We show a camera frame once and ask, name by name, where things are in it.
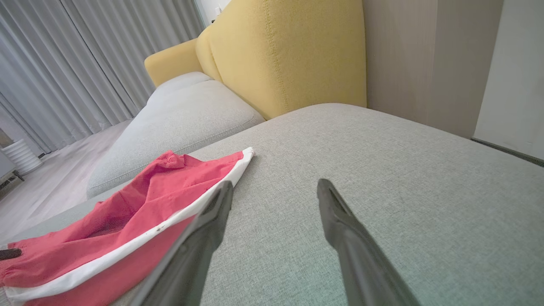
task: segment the gray seat cushion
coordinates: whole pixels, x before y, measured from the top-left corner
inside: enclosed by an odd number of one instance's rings
[[[99,161],[89,179],[88,198],[133,179],[168,150],[186,154],[264,122],[220,82],[200,72],[188,75],[157,88]]]
[[[236,185],[202,305],[347,303],[323,235],[319,178],[335,184],[422,305],[544,303],[544,168],[339,104],[288,113],[191,155],[248,146],[257,155]]]

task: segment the red cloth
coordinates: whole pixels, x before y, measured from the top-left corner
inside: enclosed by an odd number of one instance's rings
[[[36,287],[103,256],[165,221],[225,177],[242,152],[201,162],[162,154],[83,219],[47,235],[10,243],[22,256],[0,261],[0,286]],[[67,292],[25,305],[105,305],[144,279],[193,217],[179,222],[105,271]]]

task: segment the sofa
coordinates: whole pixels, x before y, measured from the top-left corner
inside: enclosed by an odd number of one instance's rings
[[[361,0],[233,0],[198,38],[145,60],[157,86],[101,159],[93,197],[177,154],[313,104],[366,106]]]
[[[328,103],[191,153],[252,146],[202,305],[345,305],[317,181],[331,180],[421,305],[544,303],[544,168],[358,106]],[[11,241],[59,230],[123,183]],[[114,305],[126,305],[138,287]]]

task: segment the sofa seam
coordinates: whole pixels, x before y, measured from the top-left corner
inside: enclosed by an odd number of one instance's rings
[[[278,80],[280,81],[280,91],[283,98],[283,110],[285,113],[289,112],[288,105],[287,105],[287,95],[285,93],[285,85],[283,83],[283,78],[281,77],[280,73],[280,63],[277,60],[277,50],[276,45],[274,43],[274,40],[272,39],[272,31],[271,31],[271,25],[270,25],[270,14],[268,9],[268,0],[264,0],[264,12],[265,12],[265,18],[266,18],[266,24],[267,24],[267,34],[268,34],[268,43],[270,44],[270,49],[272,50],[272,58],[274,61],[274,68],[277,73]]]
[[[233,131],[233,130],[235,130],[235,129],[237,129],[237,128],[240,128],[240,127],[242,127],[242,126],[245,126],[247,123],[253,121],[254,118],[255,118],[255,111],[253,111],[253,116],[252,116],[251,119],[249,119],[248,121],[246,121],[246,122],[244,122],[244,123],[242,123],[242,124],[240,124],[240,125],[238,125],[238,126],[236,126],[236,127],[233,127],[233,128],[231,128],[230,130],[221,132],[221,133],[219,133],[219,134],[215,134],[215,135],[213,135],[213,136],[211,136],[211,137],[209,137],[209,138],[203,139],[203,140],[201,140],[201,141],[199,141],[199,142],[193,143],[193,144],[191,144],[191,145],[189,145],[189,146],[186,146],[186,147],[184,147],[184,148],[181,148],[181,149],[179,149],[179,150],[176,150],[174,153],[177,154],[177,153],[180,152],[180,151],[183,151],[183,150],[185,150],[185,149],[189,149],[189,148],[191,148],[191,147],[193,147],[193,146],[196,146],[196,145],[198,145],[198,144],[200,144],[200,143],[202,143],[202,142],[205,142],[205,141],[207,141],[207,140],[211,140],[211,139],[217,138],[218,136],[221,136],[221,135],[224,134],[224,133],[228,133],[228,132]],[[122,177],[124,177],[124,176],[127,176],[128,174],[131,174],[131,173],[134,173],[134,172],[140,172],[142,169],[144,169],[144,168],[147,167],[148,165],[149,165],[149,164],[145,164],[145,165],[143,165],[143,166],[140,166],[140,167],[138,167],[138,168],[135,169],[135,170],[132,170],[132,171],[130,171],[130,172],[128,172],[128,173],[119,175],[119,176],[117,176],[116,178],[113,178],[113,179],[111,179],[111,180],[109,180],[109,181],[107,181],[107,182],[104,182],[104,183],[100,184],[100,185],[91,187],[91,188],[89,188],[88,190],[89,190],[89,191],[95,190],[95,189],[97,189],[97,188],[99,188],[99,187],[102,187],[102,186],[104,186],[104,185],[106,185],[106,184],[109,184],[109,183],[111,183],[111,182],[113,182],[113,181],[116,181],[116,180],[118,180],[118,179],[120,179],[120,178],[122,178]]]

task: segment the red garment with white stripe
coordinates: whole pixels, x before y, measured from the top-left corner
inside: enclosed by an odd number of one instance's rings
[[[0,286],[25,305],[111,303],[151,273],[220,181],[236,184],[253,154],[162,154],[83,219],[10,243],[22,256],[0,261]]]

